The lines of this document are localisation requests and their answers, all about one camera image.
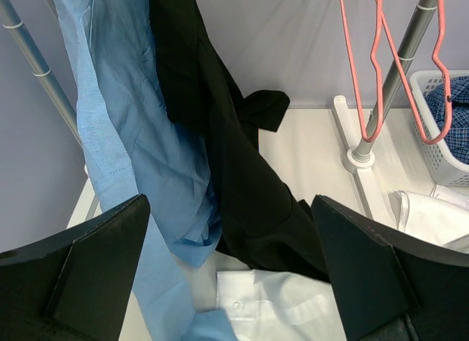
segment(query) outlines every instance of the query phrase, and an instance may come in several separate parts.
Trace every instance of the white cloth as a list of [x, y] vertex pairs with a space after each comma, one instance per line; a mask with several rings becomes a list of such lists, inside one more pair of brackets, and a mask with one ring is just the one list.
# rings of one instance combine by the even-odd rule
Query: white cloth
[[448, 187], [435, 185], [430, 196], [453, 203], [462, 209], [469, 210], [469, 197], [453, 191]]
[[217, 275], [217, 307], [226, 310], [240, 341], [346, 340], [329, 284], [257, 270]]
[[400, 203], [399, 231], [438, 246], [469, 234], [468, 210], [424, 194], [397, 191], [394, 196]]

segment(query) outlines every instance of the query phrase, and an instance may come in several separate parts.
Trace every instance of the plastic hanger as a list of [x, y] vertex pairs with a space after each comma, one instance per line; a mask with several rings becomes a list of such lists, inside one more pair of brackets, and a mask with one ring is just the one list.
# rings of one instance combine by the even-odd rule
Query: plastic hanger
[[[396, 64], [397, 70], [399, 71], [399, 75], [401, 76], [402, 84], [403, 84], [405, 93], [407, 95], [407, 99], [409, 100], [409, 103], [410, 103], [410, 108], [412, 109], [413, 116], [416, 119], [416, 125], [417, 125], [418, 132], [420, 134], [420, 137], [422, 138], [422, 141], [425, 144], [436, 144], [439, 141], [441, 141], [446, 136], [446, 134], [448, 134], [451, 128], [451, 121], [452, 121], [452, 114], [453, 114], [453, 109], [451, 105], [451, 77], [449, 75], [448, 69], [441, 62], [439, 58], [440, 48], [443, 43], [443, 39], [445, 36], [445, 31], [446, 31], [445, 2], [444, 0], [437, 0], [438, 38], [437, 38], [437, 42], [435, 43], [435, 48], [432, 53], [432, 60], [435, 63], [435, 65], [438, 67], [438, 69], [441, 71], [442, 77], [444, 80], [445, 110], [446, 110], [445, 125], [443, 126], [443, 129], [441, 130], [438, 136], [436, 136], [434, 139], [428, 139], [426, 137], [420, 115], [418, 114], [418, 108], [413, 98], [412, 91], [410, 90], [409, 83], [407, 81], [407, 77], [404, 72], [404, 68], [402, 67], [402, 64], [400, 62], [399, 55], [396, 50], [396, 46], [394, 45], [391, 32], [389, 30], [388, 24], [386, 22], [386, 19], [383, 13], [383, 0], [375, 0], [375, 1], [377, 4], [377, 21], [382, 22], [382, 26], [385, 30], [386, 37], [388, 38], [389, 47], [391, 49], [391, 53], [393, 54], [393, 58], [394, 58], [394, 63]], [[383, 93], [382, 93], [381, 70], [380, 70], [379, 64], [377, 63], [375, 59], [377, 43], [379, 42], [379, 39], [380, 39], [381, 27], [378, 24], [376, 25], [372, 52], [370, 54], [373, 67], [377, 72], [377, 107], [378, 107], [377, 127], [374, 133], [370, 137], [368, 137], [368, 135], [366, 134], [365, 119], [363, 117], [363, 107], [361, 104], [360, 92], [358, 89], [358, 80], [357, 80], [356, 71], [355, 71], [355, 63], [353, 61], [352, 49], [350, 47], [350, 37], [348, 33], [347, 18], [345, 15], [344, 0], [340, 0], [340, 2], [341, 2], [342, 21], [344, 23], [345, 42], [347, 46], [347, 53], [349, 55], [350, 70], [352, 72], [352, 81], [353, 81], [353, 86], [354, 86], [355, 99], [357, 102], [357, 110], [358, 110], [358, 117], [360, 121], [361, 134], [362, 134], [364, 141], [372, 142], [376, 139], [376, 137], [380, 133], [381, 128], [383, 126]]]
[[366, 121], [363, 115], [363, 107], [361, 105], [360, 89], [358, 88], [357, 72], [355, 69], [355, 60], [353, 59], [352, 46], [350, 45], [349, 28], [347, 25], [347, 16], [345, 14], [344, 0], [340, 0], [340, 8], [342, 13], [342, 23], [344, 24], [345, 45], [347, 46], [347, 54], [349, 56], [350, 72], [352, 73], [353, 92], [355, 93], [355, 100], [357, 102], [358, 121], [360, 122], [361, 136], [365, 142], [373, 142], [378, 134], [381, 132], [383, 126], [383, 77], [381, 73], [380, 64], [376, 59], [376, 51], [381, 38], [381, 29], [383, 27], [383, 0], [376, 0], [376, 24], [374, 29], [374, 40], [370, 59], [373, 68], [376, 71], [376, 99], [378, 107], [377, 124], [374, 133], [371, 136], [366, 134]]

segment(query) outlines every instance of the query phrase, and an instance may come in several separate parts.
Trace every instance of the white laundry basket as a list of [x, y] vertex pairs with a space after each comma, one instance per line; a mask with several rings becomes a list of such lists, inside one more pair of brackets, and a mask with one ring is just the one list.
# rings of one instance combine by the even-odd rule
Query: white laundry basket
[[[450, 75], [452, 78], [469, 76], [469, 70], [450, 71]], [[410, 86], [412, 87], [412, 93], [416, 100], [426, 136], [431, 139], [440, 133], [440, 129], [426, 104], [424, 96], [442, 82], [440, 71], [418, 71], [410, 77]], [[415, 122], [414, 131], [420, 140], [422, 153], [424, 154], [426, 166], [432, 179], [444, 186], [469, 187], [469, 165], [457, 160], [451, 154], [444, 140], [434, 145], [423, 143]]]

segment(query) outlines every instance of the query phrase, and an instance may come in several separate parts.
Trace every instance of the light blue shirt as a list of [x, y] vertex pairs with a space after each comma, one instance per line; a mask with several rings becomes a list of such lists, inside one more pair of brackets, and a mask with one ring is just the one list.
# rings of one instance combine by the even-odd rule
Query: light blue shirt
[[[97, 81], [165, 242], [182, 261], [199, 267], [221, 236], [217, 201], [203, 139], [166, 115], [147, 0], [56, 1], [62, 31], [70, 37], [67, 51], [75, 59], [85, 51], [90, 55], [93, 68], [86, 78]], [[83, 74], [82, 64], [77, 60], [73, 67], [75, 79]], [[80, 86], [78, 94], [81, 106]]]
[[200, 265], [220, 228], [212, 224], [218, 218], [202, 141], [166, 117], [147, 0], [54, 2], [101, 208], [138, 193], [152, 206], [133, 284], [150, 335], [155, 341], [236, 340], [223, 310], [194, 312], [188, 283], [168, 249], [186, 261], [193, 254], [191, 263]]

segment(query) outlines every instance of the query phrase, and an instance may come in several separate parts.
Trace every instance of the blue plaid shirt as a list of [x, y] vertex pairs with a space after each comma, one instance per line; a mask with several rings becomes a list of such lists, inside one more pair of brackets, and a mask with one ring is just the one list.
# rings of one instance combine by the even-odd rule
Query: blue plaid shirt
[[[425, 99], [438, 127], [442, 129], [445, 124], [443, 85], [428, 93]], [[469, 164], [469, 76], [451, 80], [451, 101], [453, 121], [445, 141], [456, 159]]]

